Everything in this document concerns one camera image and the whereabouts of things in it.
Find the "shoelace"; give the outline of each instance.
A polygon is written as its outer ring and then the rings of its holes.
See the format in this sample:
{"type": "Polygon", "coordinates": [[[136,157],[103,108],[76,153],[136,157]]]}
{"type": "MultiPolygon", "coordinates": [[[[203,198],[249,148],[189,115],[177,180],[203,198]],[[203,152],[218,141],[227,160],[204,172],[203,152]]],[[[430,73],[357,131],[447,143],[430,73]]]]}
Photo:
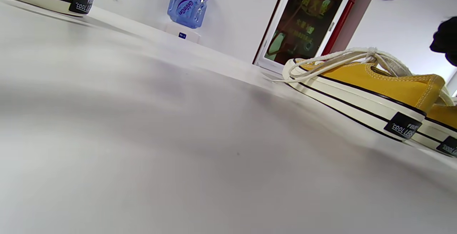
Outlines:
{"type": "MultiPolygon", "coordinates": [[[[361,63],[374,63],[380,65],[386,70],[391,76],[402,77],[402,76],[413,76],[411,71],[397,58],[389,53],[378,51],[377,48],[351,48],[341,52],[332,53],[329,55],[319,56],[307,60],[301,60],[292,66],[289,70],[289,76],[294,79],[290,80],[276,80],[275,82],[284,83],[299,83],[307,81],[315,76],[318,76],[326,71],[334,69],[336,67],[354,63],[357,60],[361,60],[361,63]],[[292,71],[304,64],[317,65],[314,69],[307,71],[303,74],[293,74],[292,71]]],[[[454,102],[447,92],[447,89],[443,87],[440,92],[440,98],[446,105],[454,105],[454,102]]]]}

